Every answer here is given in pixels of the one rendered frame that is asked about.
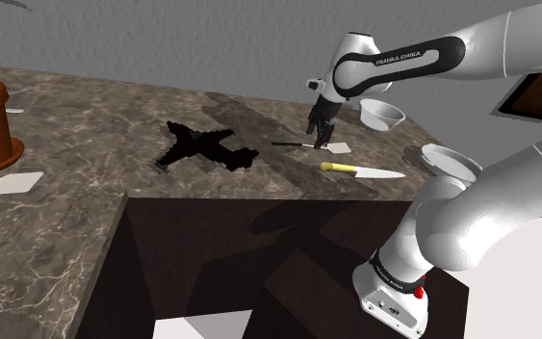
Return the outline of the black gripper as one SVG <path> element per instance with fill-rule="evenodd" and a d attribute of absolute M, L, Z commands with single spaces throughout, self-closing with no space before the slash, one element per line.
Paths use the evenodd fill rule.
<path fill-rule="evenodd" d="M 320 95 L 308 116 L 306 133 L 312 135 L 317 130 L 317 139 L 314 143 L 316 149 L 320 149 L 331 139 L 334 125 L 330 121 L 335 118 L 342 104 L 333 102 Z"/>

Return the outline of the dark wooden robot stand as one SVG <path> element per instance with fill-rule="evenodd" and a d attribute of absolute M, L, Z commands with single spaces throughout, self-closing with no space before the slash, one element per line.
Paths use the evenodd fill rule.
<path fill-rule="evenodd" d="M 277 239 L 291 252 L 265 288 L 301 323 L 278 334 L 275 322 L 263 337 L 278 339 L 405 339 L 364 312 L 352 285 L 354 269 L 369 260 L 394 232 L 406 201 L 320 201 L 298 209 L 296 223 Z"/>

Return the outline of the large white spatula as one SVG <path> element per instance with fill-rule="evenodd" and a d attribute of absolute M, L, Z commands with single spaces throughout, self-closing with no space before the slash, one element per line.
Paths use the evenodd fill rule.
<path fill-rule="evenodd" d="M 42 176 L 40 171 L 6 174 L 0 177 L 0 195 L 27 193 Z"/>

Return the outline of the brown framed wall picture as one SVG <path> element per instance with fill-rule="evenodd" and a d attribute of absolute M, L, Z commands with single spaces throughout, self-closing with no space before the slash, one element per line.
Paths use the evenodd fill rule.
<path fill-rule="evenodd" d="M 542 123 L 542 73 L 521 77 L 490 115 Z"/>

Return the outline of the black-handled white spatula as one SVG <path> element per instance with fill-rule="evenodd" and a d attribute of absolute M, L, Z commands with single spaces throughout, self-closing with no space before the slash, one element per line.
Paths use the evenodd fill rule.
<path fill-rule="evenodd" d="M 300 146 L 300 147 L 309 147 L 309 148 L 315 147 L 313 144 L 308 144 L 308 143 L 288 143 L 288 142 L 271 142 L 271 145 Z M 327 143 L 326 145 L 321 145 L 320 149 L 328 150 L 333 154 L 351 153 L 351 149 L 347 143 Z"/>

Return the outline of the yellow-handled kitchen knife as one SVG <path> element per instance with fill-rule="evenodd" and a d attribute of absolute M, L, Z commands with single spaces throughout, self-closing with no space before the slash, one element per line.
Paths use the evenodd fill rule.
<path fill-rule="evenodd" d="M 403 178 L 404 174 L 387 169 L 372 169 L 366 167 L 357 167 L 344 164 L 335 164 L 322 162 L 319 164 L 320 170 L 351 172 L 356 178 L 372 178 L 372 179 L 392 179 Z"/>

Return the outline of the white bowl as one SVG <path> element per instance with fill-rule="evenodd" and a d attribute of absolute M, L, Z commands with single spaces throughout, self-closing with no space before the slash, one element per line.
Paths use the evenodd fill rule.
<path fill-rule="evenodd" d="M 421 147 L 420 160 L 434 174 L 454 177 L 465 186 L 475 183 L 482 173 L 482 167 L 474 160 L 434 143 Z"/>
<path fill-rule="evenodd" d="M 376 132 L 389 132 L 405 119 L 403 111 L 387 102 L 370 98 L 360 100 L 360 120 Z"/>

